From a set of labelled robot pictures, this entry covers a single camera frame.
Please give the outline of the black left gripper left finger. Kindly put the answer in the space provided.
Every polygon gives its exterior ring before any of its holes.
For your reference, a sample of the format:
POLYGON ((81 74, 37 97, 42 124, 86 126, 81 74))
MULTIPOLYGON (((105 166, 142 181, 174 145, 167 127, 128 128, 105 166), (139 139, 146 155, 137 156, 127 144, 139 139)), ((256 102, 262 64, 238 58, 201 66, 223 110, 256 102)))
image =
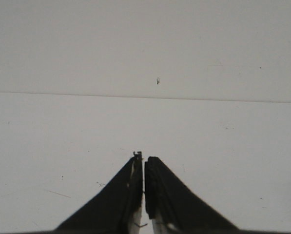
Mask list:
POLYGON ((96 196, 56 229, 140 230, 142 195, 142 152, 134 152, 96 196))

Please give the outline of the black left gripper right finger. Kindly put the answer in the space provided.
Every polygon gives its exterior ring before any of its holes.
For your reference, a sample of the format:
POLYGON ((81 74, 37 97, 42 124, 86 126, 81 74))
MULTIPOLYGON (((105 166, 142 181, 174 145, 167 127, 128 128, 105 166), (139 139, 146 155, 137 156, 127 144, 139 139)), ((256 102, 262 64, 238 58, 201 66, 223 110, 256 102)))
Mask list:
POLYGON ((158 157, 149 157, 144 169, 146 212, 154 230, 238 230, 158 157))

